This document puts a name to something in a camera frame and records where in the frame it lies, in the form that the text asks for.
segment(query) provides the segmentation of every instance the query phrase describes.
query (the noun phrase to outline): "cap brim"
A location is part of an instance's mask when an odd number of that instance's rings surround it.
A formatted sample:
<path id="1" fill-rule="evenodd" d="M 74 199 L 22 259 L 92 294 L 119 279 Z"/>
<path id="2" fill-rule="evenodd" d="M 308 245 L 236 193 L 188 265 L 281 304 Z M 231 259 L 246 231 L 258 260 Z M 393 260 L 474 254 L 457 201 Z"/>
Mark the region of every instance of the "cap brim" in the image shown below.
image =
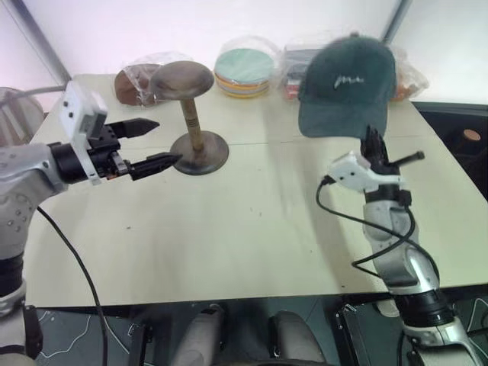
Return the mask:
<path id="1" fill-rule="evenodd" d="M 298 116 L 300 132 L 307 137 L 366 137 L 372 126 L 381 136 L 387 129 L 387 105 L 302 102 Z"/>

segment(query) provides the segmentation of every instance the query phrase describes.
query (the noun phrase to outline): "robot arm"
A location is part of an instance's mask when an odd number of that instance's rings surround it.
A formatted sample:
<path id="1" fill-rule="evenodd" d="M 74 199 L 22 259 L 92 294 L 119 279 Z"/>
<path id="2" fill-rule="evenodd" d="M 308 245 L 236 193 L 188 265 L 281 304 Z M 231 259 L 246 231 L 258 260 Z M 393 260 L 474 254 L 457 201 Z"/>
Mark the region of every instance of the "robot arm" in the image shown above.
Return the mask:
<path id="1" fill-rule="evenodd" d="M 423 159 L 418 152 L 397 162 L 389 162 L 384 141 L 377 131 L 369 129 L 361 141 L 361 154 L 350 152 L 332 164 L 325 181 L 338 182 L 363 193 L 366 203 L 364 219 L 405 236 L 413 228 L 408 241 L 416 244 L 419 229 L 409 212 L 410 193 L 404 190 L 400 166 Z M 398 238 L 369 225 L 363 231 L 373 253 L 395 246 Z M 474 365 L 482 365 L 474 347 L 453 310 L 439 289 L 435 263 L 421 247 L 410 242 L 396 246 L 373 259 L 377 274 L 393 295 L 403 321 L 403 331 L 413 345 L 411 360 L 416 364 L 429 364 L 432 359 L 445 357 L 450 364 L 464 355 Z"/>
<path id="2" fill-rule="evenodd" d="M 24 306 L 22 279 L 28 227 L 39 204 L 79 181 L 99 184 L 122 175 L 137 180 L 180 159 L 161 153 L 134 164 L 123 160 L 118 139 L 141 136 L 159 124 L 144 119 L 104 124 L 106 116 L 97 95 L 70 82 L 61 111 L 70 143 L 0 149 L 0 364 L 31 364 L 42 348 L 35 309 Z"/>

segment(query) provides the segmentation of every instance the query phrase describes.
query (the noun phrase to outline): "baseball cap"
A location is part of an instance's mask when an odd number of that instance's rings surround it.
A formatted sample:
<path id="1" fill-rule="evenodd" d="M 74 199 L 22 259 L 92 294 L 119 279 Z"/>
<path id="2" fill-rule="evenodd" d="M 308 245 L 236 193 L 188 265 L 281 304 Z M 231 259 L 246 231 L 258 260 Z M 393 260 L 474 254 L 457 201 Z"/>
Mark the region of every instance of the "baseball cap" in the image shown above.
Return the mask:
<path id="1" fill-rule="evenodd" d="M 353 34 L 332 42 L 300 84 L 298 127 L 307 137 L 384 135 L 387 103 L 397 86 L 395 59 L 380 41 Z"/>

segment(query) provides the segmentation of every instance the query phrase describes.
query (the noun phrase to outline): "colorful plates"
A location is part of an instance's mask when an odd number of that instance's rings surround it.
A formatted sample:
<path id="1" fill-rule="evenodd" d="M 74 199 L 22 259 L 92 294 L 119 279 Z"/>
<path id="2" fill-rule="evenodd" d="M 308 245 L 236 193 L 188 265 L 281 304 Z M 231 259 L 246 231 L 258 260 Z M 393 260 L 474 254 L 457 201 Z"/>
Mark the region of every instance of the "colorful plates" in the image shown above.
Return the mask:
<path id="1" fill-rule="evenodd" d="M 219 56 L 215 63 L 215 80 L 226 94 L 252 98 L 264 94 L 275 64 L 266 53 L 238 48 Z"/>

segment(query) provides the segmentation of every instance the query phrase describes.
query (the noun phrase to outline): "gray floor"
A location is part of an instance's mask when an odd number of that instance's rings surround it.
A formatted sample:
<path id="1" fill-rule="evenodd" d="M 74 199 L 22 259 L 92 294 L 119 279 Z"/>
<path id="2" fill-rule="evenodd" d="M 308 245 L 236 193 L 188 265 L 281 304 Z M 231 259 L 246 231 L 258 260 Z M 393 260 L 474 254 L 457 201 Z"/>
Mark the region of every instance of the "gray floor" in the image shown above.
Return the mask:
<path id="1" fill-rule="evenodd" d="M 228 314 L 228 340 L 226 347 L 218 355 L 216 362 L 253 361 L 268 357 L 268 318 L 279 310 L 289 310 L 306 320 L 319 342 L 327 361 L 339 365 L 339 355 L 332 334 L 335 322 L 329 323 L 333 316 L 338 297 L 283 297 L 251 300 L 229 300 L 219 302 Z M 133 322 L 142 320 L 154 326 L 153 342 L 148 344 L 146 361 L 157 366 L 166 366 L 175 352 L 175 347 L 184 335 L 193 317 L 210 302 L 169 303 L 148 306 L 134 320 L 108 317 L 108 323 L 122 343 L 130 346 L 127 331 Z M 466 326 L 473 300 L 456 303 L 461 321 Z M 480 317 L 487 308 L 479 303 L 472 329 L 480 327 Z M 54 352 L 65 351 L 73 339 L 85 331 L 88 317 L 83 314 L 48 312 L 39 310 L 44 334 L 44 354 L 49 357 Z M 371 304 L 358 307 L 358 321 L 361 334 L 368 350 L 369 362 L 375 366 L 395 364 L 397 339 L 400 334 L 400 321 L 381 316 Z M 488 341 L 481 336 L 477 344 L 488 351 Z M 409 350 L 405 343 L 404 351 Z M 69 352 L 46 358 L 39 355 L 38 365 L 99 366 L 101 360 L 101 336 L 98 318 L 92 316 L 88 331 L 75 342 Z M 109 365 L 125 365 L 128 356 L 109 335 Z"/>

